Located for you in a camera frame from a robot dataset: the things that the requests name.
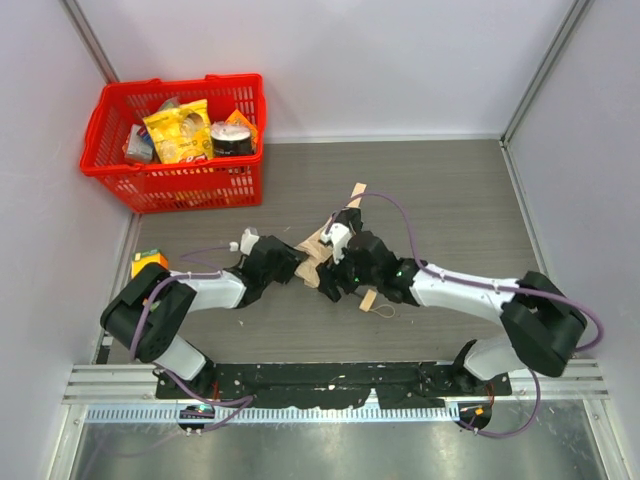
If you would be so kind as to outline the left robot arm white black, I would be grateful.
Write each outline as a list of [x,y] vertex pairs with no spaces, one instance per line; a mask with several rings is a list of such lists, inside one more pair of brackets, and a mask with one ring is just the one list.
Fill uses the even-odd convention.
[[213,361],[179,336],[188,314],[211,309],[240,309],[258,301],[272,283],[286,284],[308,255],[275,236],[245,230],[227,247],[239,262],[208,273],[182,273],[151,262],[109,303],[100,325],[135,360],[154,364],[172,382],[210,396]]

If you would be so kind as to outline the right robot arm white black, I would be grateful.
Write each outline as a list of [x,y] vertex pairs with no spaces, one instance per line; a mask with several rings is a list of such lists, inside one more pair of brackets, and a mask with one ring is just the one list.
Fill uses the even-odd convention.
[[465,394],[522,368],[561,376],[586,329],[584,315],[564,304],[564,295],[537,272],[522,280],[490,280],[435,265],[421,268],[369,231],[323,233],[320,242],[331,256],[317,268],[318,289],[332,301],[366,286],[393,303],[454,310],[503,328],[496,337],[468,341],[455,357],[449,380]]

